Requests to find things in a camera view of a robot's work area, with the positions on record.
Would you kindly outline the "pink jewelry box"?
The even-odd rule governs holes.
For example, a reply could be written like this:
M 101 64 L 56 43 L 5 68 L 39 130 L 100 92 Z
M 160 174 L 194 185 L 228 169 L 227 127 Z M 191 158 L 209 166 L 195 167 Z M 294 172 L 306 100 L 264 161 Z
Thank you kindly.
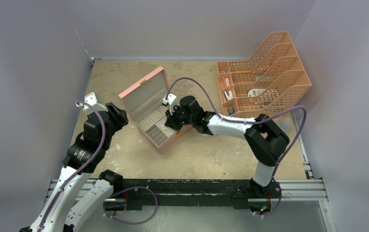
M 166 151 L 191 128 L 187 125 L 174 130 L 164 125 L 165 112 L 169 108 L 162 105 L 162 98 L 168 89 L 166 72 L 160 66 L 118 95 L 138 130 L 159 153 Z

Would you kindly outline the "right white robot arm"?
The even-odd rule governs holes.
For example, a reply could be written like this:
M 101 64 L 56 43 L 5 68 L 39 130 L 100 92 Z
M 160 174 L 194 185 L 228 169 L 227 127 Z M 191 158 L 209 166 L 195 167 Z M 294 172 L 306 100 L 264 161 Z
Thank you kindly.
M 165 126 L 178 131 L 191 125 L 200 134 L 227 135 L 245 140 L 256 159 L 256 171 L 252 177 L 251 191 L 262 197 L 269 192 L 279 158 L 285 152 L 290 139 L 284 131 L 265 114 L 256 118 L 232 118 L 205 111 L 194 96 L 181 100 L 174 94 L 165 95 L 162 105 L 165 112 Z

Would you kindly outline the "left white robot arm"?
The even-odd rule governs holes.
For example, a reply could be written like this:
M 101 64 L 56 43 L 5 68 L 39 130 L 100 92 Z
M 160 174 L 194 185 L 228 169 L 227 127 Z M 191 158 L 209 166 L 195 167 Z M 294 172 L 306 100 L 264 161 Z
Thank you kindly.
M 113 135 L 129 123 L 127 111 L 112 102 L 101 105 L 77 101 L 88 115 L 68 148 L 58 183 L 36 220 L 22 232 L 61 232 L 73 203 L 110 147 Z

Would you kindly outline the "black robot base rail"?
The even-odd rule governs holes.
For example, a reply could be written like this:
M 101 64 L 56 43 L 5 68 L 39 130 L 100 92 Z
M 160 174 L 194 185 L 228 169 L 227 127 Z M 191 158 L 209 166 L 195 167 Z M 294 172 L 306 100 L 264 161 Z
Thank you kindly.
M 110 182 L 110 201 L 126 210 L 141 210 L 144 206 L 232 207 L 267 214 L 280 202 L 281 188 L 275 180 L 266 187 L 247 179 L 125 179 L 110 170 L 99 179 Z

